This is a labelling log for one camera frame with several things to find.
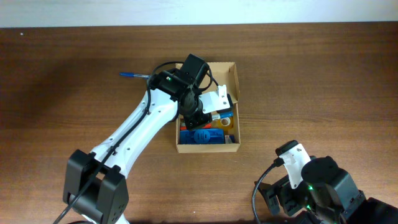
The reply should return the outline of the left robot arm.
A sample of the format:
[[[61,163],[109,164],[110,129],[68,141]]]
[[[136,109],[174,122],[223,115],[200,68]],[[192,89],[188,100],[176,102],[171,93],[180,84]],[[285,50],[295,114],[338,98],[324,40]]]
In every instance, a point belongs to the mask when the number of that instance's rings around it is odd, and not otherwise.
[[[193,54],[180,68],[156,67],[147,80],[143,99],[123,124],[89,153],[77,149],[70,156],[63,189],[67,206],[55,222],[74,210],[84,216],[85,223],[126,223],[126,180],[157,132],[179,116],[189,130],[211,122],[200,86],[211,75],[210,65]]]

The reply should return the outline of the blue whiteboard marker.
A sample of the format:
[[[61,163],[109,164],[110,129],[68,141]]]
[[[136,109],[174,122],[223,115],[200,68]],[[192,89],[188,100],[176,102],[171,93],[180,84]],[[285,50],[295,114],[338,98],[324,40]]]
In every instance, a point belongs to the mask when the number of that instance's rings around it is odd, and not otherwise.
[[[212,115],[212,120],[223,119],[223,118],[230,118],[233,117],[233,112],[225,112],[225,113],[217,113]]]

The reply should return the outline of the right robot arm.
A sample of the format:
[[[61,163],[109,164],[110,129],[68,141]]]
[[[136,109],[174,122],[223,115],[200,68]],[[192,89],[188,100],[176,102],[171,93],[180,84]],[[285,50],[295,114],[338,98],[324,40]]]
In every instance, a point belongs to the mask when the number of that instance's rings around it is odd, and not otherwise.
[[[290,187],[287,176],[269,185],[262,182],[276,167],[283,165],[281,158],[255,182],[252,194],[254,221],[260,223],[255,206],[259,192],[271,214],[283,208],[288,216],[298,215],[286,223],[336,223],[336,224],[397,224],[397,208],[375,198],[366,198],[344,169],[338,167],[330,156],[312,156],[301,175],[303,181],[296,189]]]

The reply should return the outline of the blue plastic tray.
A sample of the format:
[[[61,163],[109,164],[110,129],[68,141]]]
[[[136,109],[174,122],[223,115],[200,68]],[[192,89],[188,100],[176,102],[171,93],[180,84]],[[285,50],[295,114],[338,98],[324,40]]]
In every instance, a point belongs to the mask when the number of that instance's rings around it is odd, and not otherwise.
[[[222,129],[196,129],[180,131],[180,144],[224,144]]]

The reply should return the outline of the yellow tape roll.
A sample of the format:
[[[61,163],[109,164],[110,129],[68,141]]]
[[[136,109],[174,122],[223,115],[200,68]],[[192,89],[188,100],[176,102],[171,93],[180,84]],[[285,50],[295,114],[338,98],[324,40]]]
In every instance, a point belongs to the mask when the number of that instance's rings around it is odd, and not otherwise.
[[[224,117],[216,121],[217,128],[223,129],[224,131],[229,131],[233,128],[233,117]]]

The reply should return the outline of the white blue staples box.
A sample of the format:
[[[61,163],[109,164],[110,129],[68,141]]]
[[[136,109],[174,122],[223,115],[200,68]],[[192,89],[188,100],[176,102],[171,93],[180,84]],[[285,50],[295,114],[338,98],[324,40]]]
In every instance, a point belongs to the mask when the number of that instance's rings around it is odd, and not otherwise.
[[[235,143],[235,137],[233,135],[225,135],[224,136],[224,143],[225,144],[234,144]]]

